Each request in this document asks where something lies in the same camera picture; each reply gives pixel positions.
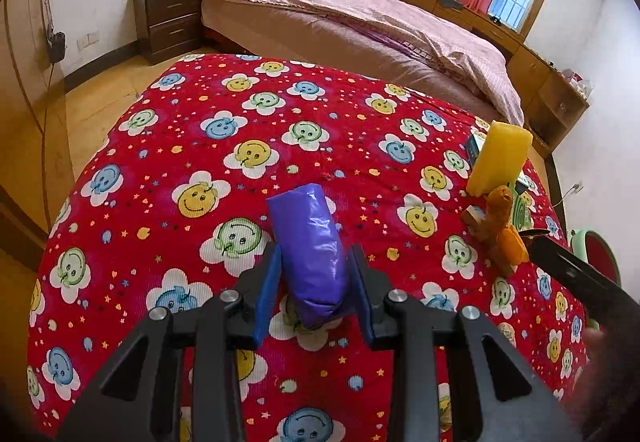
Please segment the purple plastic packet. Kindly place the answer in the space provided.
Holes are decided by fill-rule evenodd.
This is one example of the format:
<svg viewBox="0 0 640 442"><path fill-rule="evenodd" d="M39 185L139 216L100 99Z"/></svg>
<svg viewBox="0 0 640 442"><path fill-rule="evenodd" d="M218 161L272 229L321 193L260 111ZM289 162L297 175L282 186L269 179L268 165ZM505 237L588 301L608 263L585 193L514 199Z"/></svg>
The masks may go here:
<svg viewBox="0 0 640 442"><path fill-rule="evenodd" d="M335 319L347 296L346 255L328 200L310 183L267 199L288 293L305 329Z"/></svg>

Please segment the red smiley flower quilt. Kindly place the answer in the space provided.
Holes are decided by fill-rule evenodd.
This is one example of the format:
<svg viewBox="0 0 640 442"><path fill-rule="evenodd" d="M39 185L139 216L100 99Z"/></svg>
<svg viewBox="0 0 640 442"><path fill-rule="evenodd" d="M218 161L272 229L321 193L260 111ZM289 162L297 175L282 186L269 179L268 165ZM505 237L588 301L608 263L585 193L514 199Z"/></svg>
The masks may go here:
<svg viewBox="0 0 640 442"><path fill-rule="evenodd" d="M189 54L107 132L51 225L29 310L27 393L54 436L100 366L156 307L188 312L304 223L359 246L422 305L473 306L560 401L587 361L586 314L524 263L504 275L466 224L466 143L489 121L416 90L302 61Z"/></svg>

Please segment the orange wrapper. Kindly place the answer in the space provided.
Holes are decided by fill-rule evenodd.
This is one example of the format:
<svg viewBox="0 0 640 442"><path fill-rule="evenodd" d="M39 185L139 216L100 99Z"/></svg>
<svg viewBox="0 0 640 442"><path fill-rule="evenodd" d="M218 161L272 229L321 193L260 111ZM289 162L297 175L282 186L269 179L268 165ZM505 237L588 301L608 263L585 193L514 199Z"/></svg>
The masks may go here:
<svg viewBox="0 0 640 442"><path fill-rule="evenodd" d="M462 214L463 222L485 246L491 262L505 277L513 275L522 263L529 262L524 241L511 223L512 207L511 189L500 185L486 196L484 210L470 205Z"/></svg>

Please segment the brown mattress bed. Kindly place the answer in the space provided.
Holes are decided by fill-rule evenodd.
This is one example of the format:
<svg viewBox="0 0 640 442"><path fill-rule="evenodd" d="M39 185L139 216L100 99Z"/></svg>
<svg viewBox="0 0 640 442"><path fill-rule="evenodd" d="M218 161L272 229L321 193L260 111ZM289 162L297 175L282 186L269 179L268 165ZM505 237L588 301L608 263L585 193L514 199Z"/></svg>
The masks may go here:
<svg viewBox="0 0 640 442"><path fill-rule="evenodd" d="M205 35L220 51L329 66L416 89L485 121L504 118L478 89L325 17L233 0L202 0L202 21Z"/></svg>

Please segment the wooden cabinet desk unit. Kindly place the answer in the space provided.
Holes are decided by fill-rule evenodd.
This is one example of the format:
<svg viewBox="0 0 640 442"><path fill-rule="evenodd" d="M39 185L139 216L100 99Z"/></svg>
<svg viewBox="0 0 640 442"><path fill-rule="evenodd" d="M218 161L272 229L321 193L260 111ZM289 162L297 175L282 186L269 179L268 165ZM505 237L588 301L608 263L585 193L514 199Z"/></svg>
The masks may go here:
<svg viewBox="0 0 640 442"><path fill-rule="evenodd" d="M506 59L506 72L521 98L525 125L534 148L547 158L589 108L589 103L550 63L529 49L506 26L466 8L448 8L438 0L401 0L483 38Z"/></svg>

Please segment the wooden wardrobe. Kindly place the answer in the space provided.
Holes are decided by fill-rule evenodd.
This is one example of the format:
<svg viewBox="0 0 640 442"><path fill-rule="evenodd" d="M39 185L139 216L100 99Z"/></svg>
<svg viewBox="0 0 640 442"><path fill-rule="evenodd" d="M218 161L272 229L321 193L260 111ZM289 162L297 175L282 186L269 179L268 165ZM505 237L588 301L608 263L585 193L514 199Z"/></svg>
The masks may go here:
<svg viewBox="0 0 640 442"><path fill-rule="evenodd" d="M74 184L50 0L1 0L1 250L37 270Z"/></svg>

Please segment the red bin with green rim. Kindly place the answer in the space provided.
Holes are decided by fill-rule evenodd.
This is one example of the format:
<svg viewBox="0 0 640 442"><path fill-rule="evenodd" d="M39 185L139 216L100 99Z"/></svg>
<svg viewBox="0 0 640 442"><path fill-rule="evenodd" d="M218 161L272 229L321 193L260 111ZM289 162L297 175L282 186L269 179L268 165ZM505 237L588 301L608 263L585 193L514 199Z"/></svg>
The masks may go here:
<svg viewBox="0 0 640 442"><path fill-rule="evenodd" d="M570 248L579 259L589 263L617 286L622 285L617 260L602 235L589 229L572 230Z"/></svg>

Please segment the white blue medicine box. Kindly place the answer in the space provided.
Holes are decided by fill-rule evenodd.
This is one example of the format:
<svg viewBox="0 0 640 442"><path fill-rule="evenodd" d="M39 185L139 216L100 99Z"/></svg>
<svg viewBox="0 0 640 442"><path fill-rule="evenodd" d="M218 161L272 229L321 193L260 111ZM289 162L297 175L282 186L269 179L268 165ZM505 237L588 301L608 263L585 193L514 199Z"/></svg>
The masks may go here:
<svg viewBox="0 0 640 442"><path fill-rule="evenodd" d="M477 158L480 156L480 151L484 147L486 141L486 135L483 132L473 131L468 139L464 143L464 150L468 155L469 163L471 166L475 164Z"/></svg>

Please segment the yellow foam net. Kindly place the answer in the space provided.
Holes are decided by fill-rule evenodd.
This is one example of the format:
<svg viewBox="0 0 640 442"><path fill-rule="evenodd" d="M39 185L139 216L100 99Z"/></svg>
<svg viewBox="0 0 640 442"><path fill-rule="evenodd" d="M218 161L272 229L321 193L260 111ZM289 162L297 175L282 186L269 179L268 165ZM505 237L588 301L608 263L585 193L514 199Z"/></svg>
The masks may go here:
<svg viewBox="0 0 640 442"><path fill-rule="evenodd" d="M480 156L472 166L466 191L474 197L500 185L513 185L528 158L533 135L525 128L493 121Z"/></svg>

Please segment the dark wooden nightstand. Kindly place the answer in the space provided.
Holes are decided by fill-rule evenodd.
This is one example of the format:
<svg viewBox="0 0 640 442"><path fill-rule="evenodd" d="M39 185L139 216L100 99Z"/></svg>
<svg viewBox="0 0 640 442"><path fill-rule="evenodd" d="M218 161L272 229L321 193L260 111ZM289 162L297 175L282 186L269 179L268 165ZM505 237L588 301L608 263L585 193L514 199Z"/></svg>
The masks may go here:
<svg viewBox="0 0 640 442"><path fill-rule="evenodd" d="M140 54L154 65L201 47L202 0L132 0Z"/></svg>

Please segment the black wall charger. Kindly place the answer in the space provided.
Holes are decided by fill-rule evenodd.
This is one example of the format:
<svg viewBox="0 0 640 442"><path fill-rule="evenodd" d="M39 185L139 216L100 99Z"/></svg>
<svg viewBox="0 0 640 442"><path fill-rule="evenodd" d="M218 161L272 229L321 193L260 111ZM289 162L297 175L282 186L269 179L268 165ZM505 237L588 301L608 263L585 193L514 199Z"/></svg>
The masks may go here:
<svg viewBox="0 0 640 442"><path fill-rule="evenodd" d="M51 64L60 63L66 54L66 35L64 32L47 32L47 51Z"/></svg>

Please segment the green mosquito coil box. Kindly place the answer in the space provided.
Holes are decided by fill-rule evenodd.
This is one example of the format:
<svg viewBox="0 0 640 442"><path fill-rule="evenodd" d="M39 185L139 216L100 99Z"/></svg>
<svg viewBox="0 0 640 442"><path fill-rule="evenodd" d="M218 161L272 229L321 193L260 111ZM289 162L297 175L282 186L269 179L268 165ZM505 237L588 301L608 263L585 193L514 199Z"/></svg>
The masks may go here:
<svg viewBox="0 0 640 442"><path fill-rule="evenodd" d="M532 178L522 175L513 185L509 185L512 195L512 207L510 220L511 225L518 231L525 230L547 230L549 227L546 221L536 223L536 203L533 195L537 193L537 184Z"/></svg>

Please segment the pink bed cover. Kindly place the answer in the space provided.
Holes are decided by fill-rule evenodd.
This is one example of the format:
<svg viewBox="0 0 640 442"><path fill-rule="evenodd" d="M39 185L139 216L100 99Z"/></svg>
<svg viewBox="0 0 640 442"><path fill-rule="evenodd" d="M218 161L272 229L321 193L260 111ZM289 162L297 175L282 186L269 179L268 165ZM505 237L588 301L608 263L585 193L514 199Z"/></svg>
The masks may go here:
<svg viewBox="0 0 640 442"><path fill-rule="evenodd" d="M521 99L502 53L471 32L400 0L233 0L315 14L353 28L459 83L478 89L514 125L524 123Z"/></svg>

